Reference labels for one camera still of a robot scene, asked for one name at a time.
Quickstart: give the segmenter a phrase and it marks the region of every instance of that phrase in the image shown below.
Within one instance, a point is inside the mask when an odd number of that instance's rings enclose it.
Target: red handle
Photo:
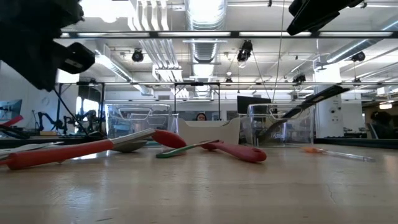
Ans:
[[[16,170],[50,162],[64,161],[66,159],[103,152],[112,148],[112,141],[105,139],[71,146],[60,146],[51,149],[11,153],[8,155],[8,159],[6,160],[7,162],[0,164],[7,164],[8,168]]]
[[[7,126],[7,127],[10,127],[11,125],[14,125],[14,124],[16,124],[16,123],[22,121],[23,119],[24,119],[23,116],[18,115],[18,116],[16,116],[15,118],[12,118],[11,120],[9,120],[9,121],[3,123],[2,125]]]
[[[251,146],[232,145],[222,142],[216,142],[209,143],[204,148],[210,150],[217,148],[246,162],[262,162],[267,159],[267,154],[264,151]]]
[[[152,139],[159,144],[174,149],[187,146],[187,143],[178,134],[172,133],[165,130],[155,130],[155,134],[152,135]]]

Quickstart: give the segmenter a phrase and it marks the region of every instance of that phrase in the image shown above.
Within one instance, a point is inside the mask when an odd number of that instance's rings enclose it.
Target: spotlight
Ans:
[[[361,83],[361,79],[360,78],[354,78],[353,80],[354,83]]]
[[[365,60],[365,58],[366,58],[365,53],[364,52],[360,52],[360,53],[358,53],[356,55],[353,55],[351,57],[351,60],[354,61],[354,62],[362,62],[363,60]]]
[[[239,50],[237,60],[239,62],[247,61],[251,55],[250,52],[252,50],[253,50],[253,45],[251,44],[251,40],[244,40],[244,43]]]
[[[142,54],[141,49],[134,49],[134,53],[132,54],[131,57],[133,62],[142,62],[144,59],[144,55]]]
[[[225,79],[225,82],[226,82],[226,83],[232,83],[232,78],[231,78],[231,77],[226,78],[226,79]]]
[[[297,75],[296,77],[293,78],[293,82],[294,83],[302,83],[302,82],[305,82],[305,81],[306,81],[306,79],[305,79],[305,75],[304,74],[299,74],[299,75]]]

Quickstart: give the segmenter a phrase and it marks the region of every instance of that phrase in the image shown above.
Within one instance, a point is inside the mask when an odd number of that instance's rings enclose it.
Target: orange object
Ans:
[[[23,169],[50,162],[64,161],[66,159],[103,152],[110,149],[113,149],[113,142],[105,139],[72,146],[15,152],[9,154],[8,159],[0,161],[0,165],[7,165],[11,170]]]
[[[309,153],[322,153],[322,151],[319,148],[311,147],[311,146],[304,146],[304,147],[301,147],[301,149],[303,149],[305,152],[309,152]]]
[[[174,149],[187,146],[187,143],[178,134],[172,133],[165,130],[155,130],[155,134],[152,135],[152,139],[159,144]]]

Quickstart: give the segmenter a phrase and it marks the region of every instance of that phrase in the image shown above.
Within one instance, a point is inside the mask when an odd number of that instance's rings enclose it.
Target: desk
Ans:
[[[367,163],[267,149],[263,164],[192,149],[104,152],[26,170],[0,168],[0,223],[398,223],[398,153],[322,146]]]

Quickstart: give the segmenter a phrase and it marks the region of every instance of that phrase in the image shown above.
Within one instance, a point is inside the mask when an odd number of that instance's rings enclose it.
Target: window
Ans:
[[[98,109],[100,107],[100,104],[98,102],[95,102],[93,100],[83,100],[83,112],[87,113],[90,110],[95,110],[96,115],[98,116]]]
[[[80,109],[81,109],[81,97],[78,96],[76,99],[76,114],[80,113]]]

